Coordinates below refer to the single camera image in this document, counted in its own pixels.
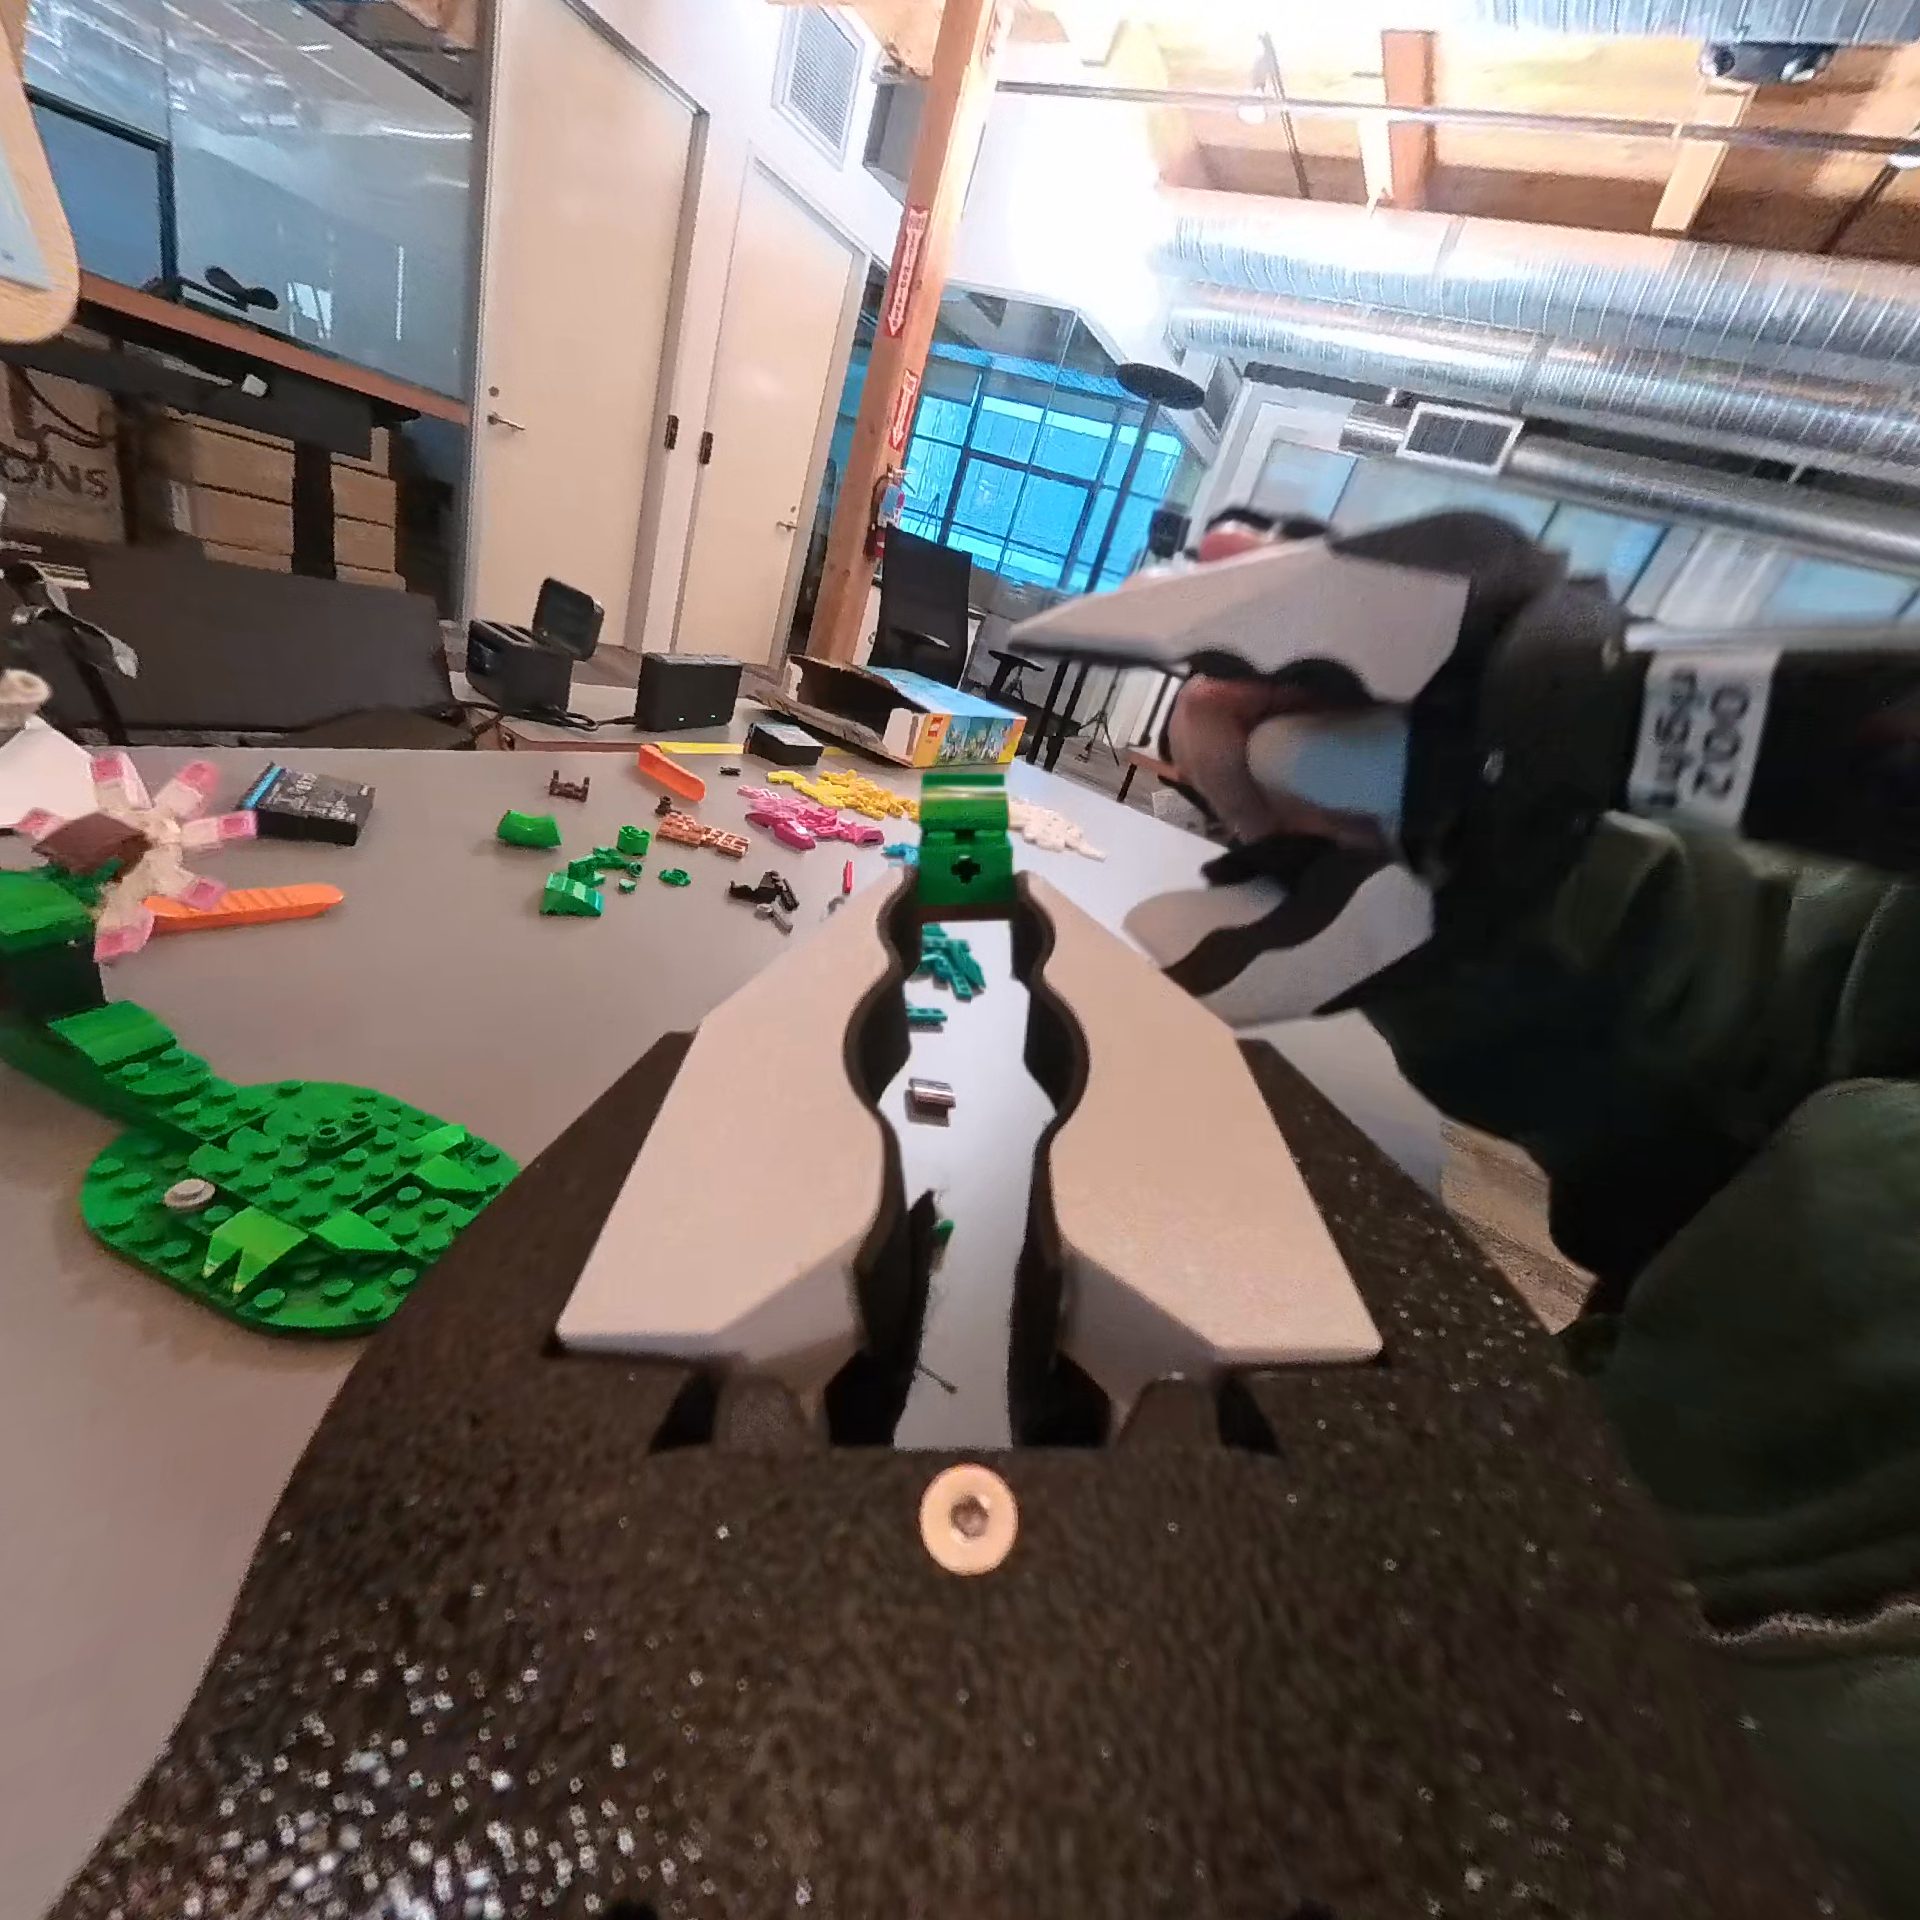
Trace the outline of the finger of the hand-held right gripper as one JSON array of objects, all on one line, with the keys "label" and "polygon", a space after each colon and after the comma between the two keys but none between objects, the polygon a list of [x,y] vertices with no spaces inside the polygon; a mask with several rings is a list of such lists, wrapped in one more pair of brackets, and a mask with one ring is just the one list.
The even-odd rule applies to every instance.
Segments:
[{"label": "finger of the hand-held right gripper", "polygon": [[1433,890],[1392,862],[1312,862],[1299,880],[1222,880],[1123,918],[1171,986],[1232,1029],[1340,1013],[1433,935]]},{"label": "finger of the hand-held right gripper", "polygon": [[1367,559],[1323,539],[1158,566],[1014,626],[1034,658],[1279,682],[1328,667],[1367,703],[1408,706],[1451,658],[1472,581]]}]

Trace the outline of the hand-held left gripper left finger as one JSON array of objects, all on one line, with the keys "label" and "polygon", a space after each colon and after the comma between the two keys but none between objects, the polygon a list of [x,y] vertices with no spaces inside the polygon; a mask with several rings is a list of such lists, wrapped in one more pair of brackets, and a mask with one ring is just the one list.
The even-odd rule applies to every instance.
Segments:
[{"label": "hand-held left gripper left finger", "polygon": [[918,885],[886,875],[703,1020],[560,1311],[564,1352],[912,1367],[924,1275],[882,1099],[918,932]]}]

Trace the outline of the green brown lego block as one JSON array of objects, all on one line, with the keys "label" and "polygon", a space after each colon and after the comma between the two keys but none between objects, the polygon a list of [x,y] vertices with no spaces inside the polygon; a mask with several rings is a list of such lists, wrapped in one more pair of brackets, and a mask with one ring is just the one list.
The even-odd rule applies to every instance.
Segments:
[{"label": "green brown lego block", "polygon": [[1004,771],[928,771],[919,794],[919,912],[926,918],[1004,918],[1018,902]]}]

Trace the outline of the person's right forearm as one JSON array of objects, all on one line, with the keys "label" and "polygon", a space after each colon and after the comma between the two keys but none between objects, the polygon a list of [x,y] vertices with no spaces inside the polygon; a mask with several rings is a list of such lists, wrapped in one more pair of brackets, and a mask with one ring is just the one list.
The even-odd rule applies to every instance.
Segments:
[{"label": "person's right forearm", "polygon": [[1915,1091],[1915,880],[1612,822],[1552,912],[1556,1244],[1619,1315],[1811,1096]]}]

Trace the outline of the pile of green lego pieces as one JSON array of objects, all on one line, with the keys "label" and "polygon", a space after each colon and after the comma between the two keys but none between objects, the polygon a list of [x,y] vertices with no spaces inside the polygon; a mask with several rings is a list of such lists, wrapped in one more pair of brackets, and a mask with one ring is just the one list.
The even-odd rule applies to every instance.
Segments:
[{"label": "pile of green lego pieces", "polygon": [[658,827],[624,822],[614,838],[563,862],[544,875],[537,914],[543,918],[596,920],[607,912],[608,894],[631,896],[650,869],[650,860],[678,843],[671,821]]}]

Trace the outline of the pile of pink lego pieces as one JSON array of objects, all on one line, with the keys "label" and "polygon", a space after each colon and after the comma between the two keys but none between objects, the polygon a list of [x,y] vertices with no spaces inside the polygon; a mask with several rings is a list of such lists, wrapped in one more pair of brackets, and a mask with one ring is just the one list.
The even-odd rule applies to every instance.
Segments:
[{"label": "pile of pink lego pieces", "polygon": [[882,829],[873,821],[810,800],[795,788],[745,787],[742,800],[751,824],[794,851],[812,851],[822,843],[882,845]]}]

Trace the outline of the green lego model pink flower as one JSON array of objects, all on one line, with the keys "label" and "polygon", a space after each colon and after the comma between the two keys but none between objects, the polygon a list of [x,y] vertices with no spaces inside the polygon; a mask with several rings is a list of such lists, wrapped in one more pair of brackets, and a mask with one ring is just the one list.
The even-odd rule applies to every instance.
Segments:
[{"label": "green lego model pink flower", "polygon": [[290,1338],[385,1325],[519,1165],[395,1094],[316,1079],[243,1085],[215,1071],[105,970],[147,950],[152,896],[212,906],[193,858],[256,837],[215,812],[191,760],[158,791],[127,752],[89,752],[81,797],[30,804],[30,869],[4,869],[4,1062],[116,1120],[81,1178],[81,1218],[111,1252],[219,1317]]}]

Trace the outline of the orange lego brick separator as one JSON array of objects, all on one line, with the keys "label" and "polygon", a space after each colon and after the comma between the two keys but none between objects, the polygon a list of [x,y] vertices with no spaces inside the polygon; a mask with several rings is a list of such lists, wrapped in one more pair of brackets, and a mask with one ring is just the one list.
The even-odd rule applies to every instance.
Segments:
[{"label": "orange lego brick separator", "polygon": [[196,930],[316,920],[344,902],[345,894],[340,886],[295,882],[284,886],[231,886],[215,902],[152,896],[145,906],[152,912],[155,938],[179,938]]}]

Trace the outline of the lego instruction booklet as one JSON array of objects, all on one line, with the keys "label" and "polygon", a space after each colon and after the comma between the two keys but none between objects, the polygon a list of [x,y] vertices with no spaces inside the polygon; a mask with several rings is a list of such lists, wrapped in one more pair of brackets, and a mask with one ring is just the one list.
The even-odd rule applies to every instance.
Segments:
[{"label": "lego instruction booklet", "polygon": [[32,226],[25,187],[14,158],[14,107],[19,104],[16,74],[2,70],[2,278],[34,294],[49,288],[41,244]]}]

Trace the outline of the black round standing lamp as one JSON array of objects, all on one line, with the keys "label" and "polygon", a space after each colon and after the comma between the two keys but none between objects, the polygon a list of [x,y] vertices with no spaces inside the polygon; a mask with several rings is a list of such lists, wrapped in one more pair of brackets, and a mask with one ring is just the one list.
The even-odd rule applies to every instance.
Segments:
[{"label": "black round standing lamp", "polygon": [[[1128,463],[1116,486],[1113,516],[1105,534],[1105,547],[1098,554],[1098,566],[1090,568],[1090,584],[1119,584],[1130,581],[1145,563],[1158,558],[1158,541],[1161,539],[1158,527],[1167,518],[1163,498],[1185,456],[1183,442],[1178,438],[1175,450],[1169,454],[1171,467],[1161,472],[1160,488],[1142,488],[1145,460],[1167,415],[1188,415],[1204,403],[1204,390],[1175,368],[1123,363],[1116,368],[1116,374],[1121,386],[1142,399],[1143,415],[1137,424],[1137,442],[1130,448]],[[1138,541],[1124,568],[1113,571],[1113,549],[1121,539],[1123,523],[1135,510],[1142,510],[1137,527]]]}]

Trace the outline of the black rectangular box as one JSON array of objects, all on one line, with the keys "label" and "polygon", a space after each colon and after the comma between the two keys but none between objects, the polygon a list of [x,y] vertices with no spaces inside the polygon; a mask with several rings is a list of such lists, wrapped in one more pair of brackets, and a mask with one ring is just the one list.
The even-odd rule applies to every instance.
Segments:
[{"label": "black rectangular box", "polygon": [[731,723],[745,662],[731,656],[663,653],[641,658],[631,725],[684,733]]}]

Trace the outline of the black battery blue edge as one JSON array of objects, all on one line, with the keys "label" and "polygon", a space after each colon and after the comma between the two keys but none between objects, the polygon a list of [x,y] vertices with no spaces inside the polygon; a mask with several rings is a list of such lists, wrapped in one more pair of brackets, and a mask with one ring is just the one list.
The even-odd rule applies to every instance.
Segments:
[{"label": "black battery blue edge", "polygon": [[262,838],[354,847],[374,819],[375,796],[371,784],[271,764],[238,807],[255,813]]}]

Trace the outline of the person's green jacket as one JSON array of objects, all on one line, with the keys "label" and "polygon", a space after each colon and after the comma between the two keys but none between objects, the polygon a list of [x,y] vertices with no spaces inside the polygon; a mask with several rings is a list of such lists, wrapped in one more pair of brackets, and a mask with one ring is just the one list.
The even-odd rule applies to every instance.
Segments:
[{"label": "person's green jacket", "polygon": [[1915,1916],[1915,1084],[1807,1096],[1583,1342],[1750,1744],[1866,1906]]}]

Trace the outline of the wooden edged desk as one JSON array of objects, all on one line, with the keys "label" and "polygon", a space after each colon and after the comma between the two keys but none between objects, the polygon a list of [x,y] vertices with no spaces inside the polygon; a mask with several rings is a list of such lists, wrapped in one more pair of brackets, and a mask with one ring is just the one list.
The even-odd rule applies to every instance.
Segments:
[{"label": "wooden edged desk", "polygon": [[470,424],[462,399],[98,271],[79,320],[88,386],[295,443],[297,530],[320,533],[295,574],[446,597],[451,485],[411,438]]}]

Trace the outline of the glass office partition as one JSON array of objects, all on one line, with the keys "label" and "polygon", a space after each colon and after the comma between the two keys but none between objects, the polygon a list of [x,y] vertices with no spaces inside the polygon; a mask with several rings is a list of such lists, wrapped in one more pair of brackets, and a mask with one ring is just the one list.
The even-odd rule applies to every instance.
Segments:
[{"label": "glass office partition", "polygon": [[30,5],[81,266],[464,399],[464,59],[382,5]]}]

